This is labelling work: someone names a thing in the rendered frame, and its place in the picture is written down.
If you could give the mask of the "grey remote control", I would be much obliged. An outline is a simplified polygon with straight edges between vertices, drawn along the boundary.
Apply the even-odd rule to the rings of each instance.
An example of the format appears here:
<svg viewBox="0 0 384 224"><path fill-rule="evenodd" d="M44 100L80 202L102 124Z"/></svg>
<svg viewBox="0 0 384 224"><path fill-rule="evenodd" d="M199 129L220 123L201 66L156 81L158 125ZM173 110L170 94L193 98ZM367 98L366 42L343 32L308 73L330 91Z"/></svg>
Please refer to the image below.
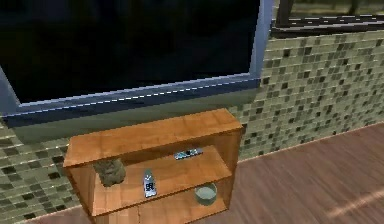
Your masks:
<svg viewBox="0 0 384 224"><path fill-rule="evenodd" d="M201 148L194 148L194 149L189 149L181 152L177 152L174 154L174 158L176 160L182 160L186 159L189 157L197 156L203 153L203 150Z"/></svg>
<svg viewBox="0 0 384 224"><path fill-rule="evenodd" d="M144 185L144 196L146 198L157 195L155 179L150 169L146 169L144 171L143 185Z"/></svg>

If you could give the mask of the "orange wooden shelf unit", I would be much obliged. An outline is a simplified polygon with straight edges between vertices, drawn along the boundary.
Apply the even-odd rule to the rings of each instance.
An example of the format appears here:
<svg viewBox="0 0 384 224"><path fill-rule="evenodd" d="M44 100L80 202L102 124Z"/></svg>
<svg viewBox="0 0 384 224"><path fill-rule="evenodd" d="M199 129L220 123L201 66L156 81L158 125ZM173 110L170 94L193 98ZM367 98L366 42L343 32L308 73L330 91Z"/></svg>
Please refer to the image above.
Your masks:
<svg viewBox="0 0 384 224"><path fill-rule="evenodd" d="M243 126L226 109L74 136L63 163L92 224L188 224L230 207ZM176 160L177 152L203 153ZM93 164L120 159L120 184L104 187ZM150 169L157 195L144 196ZM200 205L196 187L214 183L216 201Z"/></svg>

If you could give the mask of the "pale green bowl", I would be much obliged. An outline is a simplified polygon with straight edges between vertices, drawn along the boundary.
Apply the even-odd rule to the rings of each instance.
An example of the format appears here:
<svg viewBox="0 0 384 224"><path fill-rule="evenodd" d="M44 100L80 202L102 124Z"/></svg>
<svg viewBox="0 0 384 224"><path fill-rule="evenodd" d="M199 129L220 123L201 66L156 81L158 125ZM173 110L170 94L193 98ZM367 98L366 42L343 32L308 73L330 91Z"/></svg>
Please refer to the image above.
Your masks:
<svg viewBox="0 0 384 224"><path fill-rule="evenodd" d="M208 183L194 189L196 201L203 206L212 205L217 198L217 187L214 183Z"/></svg>

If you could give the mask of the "blue framed television set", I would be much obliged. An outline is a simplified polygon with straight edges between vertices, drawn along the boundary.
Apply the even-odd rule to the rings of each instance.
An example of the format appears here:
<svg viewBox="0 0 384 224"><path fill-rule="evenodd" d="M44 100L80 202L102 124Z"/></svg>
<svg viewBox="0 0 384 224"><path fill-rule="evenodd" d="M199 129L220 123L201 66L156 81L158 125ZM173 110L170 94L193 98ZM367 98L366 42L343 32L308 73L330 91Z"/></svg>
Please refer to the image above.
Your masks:
<svg viewBox="0 0 384 224"><path fill-rule="evenodd" d="M11 128L254 90L274 0L0 0Z"/></svg>

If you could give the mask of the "grey stone statue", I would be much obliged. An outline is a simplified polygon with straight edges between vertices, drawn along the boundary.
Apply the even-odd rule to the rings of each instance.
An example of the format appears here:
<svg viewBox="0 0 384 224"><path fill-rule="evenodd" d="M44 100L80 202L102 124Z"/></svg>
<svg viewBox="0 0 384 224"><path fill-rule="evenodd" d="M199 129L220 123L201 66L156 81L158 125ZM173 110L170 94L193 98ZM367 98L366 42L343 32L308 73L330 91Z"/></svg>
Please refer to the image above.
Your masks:
<svg viewBox="0 0 384 224"><path fill-rule="evenodd" d="M93 164L104 187L111 187L124 181L126 171L120 159L103 160Z"/></svg>

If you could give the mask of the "black framed window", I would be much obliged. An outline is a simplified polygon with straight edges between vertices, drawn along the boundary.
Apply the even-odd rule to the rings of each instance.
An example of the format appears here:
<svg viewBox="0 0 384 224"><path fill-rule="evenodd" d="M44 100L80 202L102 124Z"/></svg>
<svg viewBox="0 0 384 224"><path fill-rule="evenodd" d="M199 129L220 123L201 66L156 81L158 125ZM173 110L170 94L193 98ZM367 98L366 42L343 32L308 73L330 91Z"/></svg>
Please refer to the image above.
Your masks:
<svg viewBox="0 0 384 224"><path fill-rule="evenodd" d="M277 0L274 38L384 30L384 0Z"/></svg>

